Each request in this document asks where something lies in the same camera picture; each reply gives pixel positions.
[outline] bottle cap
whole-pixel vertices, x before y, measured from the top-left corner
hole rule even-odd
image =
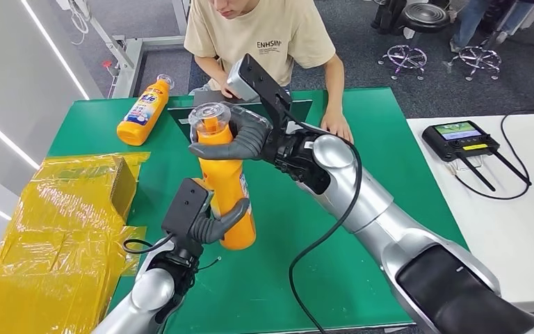
[[[156,77],[156,80],[162,80],[164,82],[166,82],[168,85],[169,85],[169,89],[173,89],[173,87],[175,87],[175,82],[173,81],[173,79],[171,77],[169,77],[168,74],[159,74],[157,77]]]
[[[222,131],[229,121],[230,108],[219,102],[201,104],[189,114],[189,125],[205,136]]]

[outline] stool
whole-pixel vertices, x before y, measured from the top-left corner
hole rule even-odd
[[[502,31],[502,28],[512,12],[519,5],[519,2],[534,3],[534,0],[515,1],[499,21],[496,30],[492,32],[487,40],[477,47],[464,47],[460,50],[457,56],[453,57],[451,61],[447,63],[447,65],[453,66],[456,59],[461,59],[464,64],[472,67],[470,74],[465,77],[467,81],[473,79],[473,75],[477,70],[491,70],[493,71],[491,78],[493,80],[498,80],[501,73],[500,66],[503,61],[494,49],[502,44],[508,37],[508,34],[505,31]]]
[[[414,30],[412,41],[408,45],[394,45],[389,48],[386,54],[378,61],[378,64],[383,65],[384,58],[388,58],[396,66],[396,70],[390,76],[393,80],[397,80],[398,73],[403,68],[418,70],[420,75],[416,78],[423,80],[427,55],[416,47],[420,33],[437,33],[441,31],[449,24],[449,15],[441,7],[431,3],[411,3],[404,8],[400,15],[400,21],[404,26]]]

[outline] black cable on table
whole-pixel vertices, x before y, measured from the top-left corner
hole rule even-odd
[[[530,180],[529,171],[527,170],[527,167],[525,166],[525,163],[521,160],[521,158],[517,154],[517,151],[515,151],[515,148],[512,146],[512,143],[510,142],[508,136],[506,135],[505,127],[504,127],[505,120],[506,120],[506,118],[508,116],[519,114],[519,113],[522,113],[522,114],[534,114],[534,109],[515,110],[515,111],[510,111],[507,114],[505,114],[505,116],[501,120],[501,133],[503,134],[505,142],[507,143],[508,147],[510,148],[510,151],[512,152],[512,155],[515,156],[515,159],[521,165],[521,168],[523,169],[523,172],[524,172],[524,176],[527,178],[527,181],[529,181]],[[478,195],[480,195],[482,197],[490,198],[492,200],[514,200],[515,198],[519,198],[519,197],[525,195],[527,193],[527,191],[529,190],[529,187],[531,186],[531,183],[527,182],[525,184],[525,189],[523,189],[523,191],[521,193],[518,193],[517,195],[510,196],[510,197],[497,197],[497,196],[488,195],[486,193],[481,193],[481,192],[475,190],[469,184],[467,184],[462,179],[460,179],[460,177],[458,176],[457,173],[454,173],[453,176],[455,176],[456,180],[459,181],[461,184],[463,184],[471,192],[476,193],[476,194],[478,194]]]
[[[285,114],[286,114],[286,116],[288,116],[290,119],[292,119],[292,121],[296,122],[296,124],[299,125],[300,127],[302,127],[303,129],[306,129],[306,130],[309,130],[309,131],[312,131],[312,132],[316,132],[316,133],[319,133],[319,134],[331,134],[331,133],[323,131],[321,129],[307,126],[303,122],[300,122],[297,118],[295,118],[288,111],[285,111]],[[347,217],[349,217],[349,214],[353,210],[353,207],[355,206],[355,203],[357,202],[357,199],[359,199],[359,191],[361,190],[361,181],[362,181],[362,174],[363,174],[361,156],[359,155],[359,152],[357,151],[357,148],[351,142],[347,141],[344,138],[341,138],[341,137],[339,137],[339,138],[342,139],[347,145],[349,145],[349,147],[351,148],[353,153],[355,153],[355,158],[357,160],[357,174],[355,176],[355,182],[356,182],[356,184],[355,184],[355,195],[353,195],[353,199],[349,203],[349,206],[347,207],[347,210],[345,210],[345,213],[343,213],[343,216],[341,216],[341,218],[322,237],[318,238],[318,240],[316,240],[315,242],[311,243],[310,245],[308,245],[308,247],[306,247],[304,250],[302,250],[291,261],[291,263],[289,265],[289,270],[288,270],[289,287],[291,288],[291,292],[293,293],[293,296],[296,298],[296,301],[298,302],[298,304],[300,305],[300,307],[302,308],[304,313],[308,316],[308,318],[310,318],[312,323],[317,327],[318,331],[320,331],[320,333],[322,333],[322,334],[326,334],[326,332],[324,331],[324,328],[318,323],[316,318],[314,318],[314,316],[308,310],[308,308],[306,307],[304,302],[302,302],[302,299],[300,298],[300,295],[298,294],[298,291],[296,291],[296,284],[293,282],[293,269],[294,269],[294,267],[296,267],[296,264],[298,263],[298,261],[300,261],[304,256],[306,256],[306,254],[310,253],[310,251],[312,251],[313,249],[318,247],[318,245],[320,245],[324,241],[326,241],[326,239],[328,239],[334,233],[334,231],[336,231],[339,227],[341,227],[341,225],[343,225],[343,223],[345,222]]]
[[[150,252],[152,252],[152,251],[154,251],[156,249],[159,249],[162,245],[168,243],[169,240],[171,240],[172,236],[173,236],[172,233],[167,234],[167,237],[165,237],[165,239],[162,239],[161,242],[159,242],[159,243],[157,243],[155,245],[152,245],[148,241],[141,240],[141,239],[126,239],[126,240],[124,240],[124,242],[122,242],[122,248],[124,249],[124,252],[126,252],[128,254],[137,254],[137,255],[146,254],[146,253],[150,253]],[[132,249],[132,248],[128,247],[128,244],[140,244],[140,245],[147,246],[148,248],[144,248],[144,249],[141,249],[141,250],[136,250],[136,249]]]

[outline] green table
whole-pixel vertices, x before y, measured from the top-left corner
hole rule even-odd
[[[307,121],[318,124],[326,92],[293,92],[311,99]],[[169,106],[190,106],[189,96],[171,97]],[[129,225],[147,226],[146,239],[161,237],[161,221],[184,177],[200,177],[188,141],[165,112],[146,144],[131,147],[115,127],[135,99],[75,102],[50,148],[50,157],[74,154],[150,151],[143,164]],[[410,215],[459,244],[463,236],[453,219],[419,146],[389,88],[349,89],[343,99],[363,164]],[[245,161],[257,240],[246,250],[206,247],[201,265],[222,261],[200,272],[167,333],[263,333],[314,328],[294,300],[288,265],[320,237],[334,219],[287,176],[262,161]],[[127,295],[133,277],[121,278],[111,307]],[[368,253],[343,230],[332,235],[296,267],[303,301],[325,328],[410,322],[390,294]]]

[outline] orange detergent bottle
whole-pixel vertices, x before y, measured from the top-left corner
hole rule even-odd
[[[124,143],[140,146],[146,141],[169,101],[169,90],[172,87],[173,80],[166,74],[160,74],[156,83],[146,88],[118,125],[116,132]]]
[[[192,131],[197,132],[197,141],[207,145],[227,144],[232,141],[228,126],[230,108],[221,103],[206,103],[189,114]],[[230,211],[236,202],[248,198],[247,182],[241,160],[200,159],[204,181],[214,190],[211,208],[216,218]],[[240,250],[254,243],[256,232],[251,206],[245,216],[226,232],[220,243],[224,248]]]

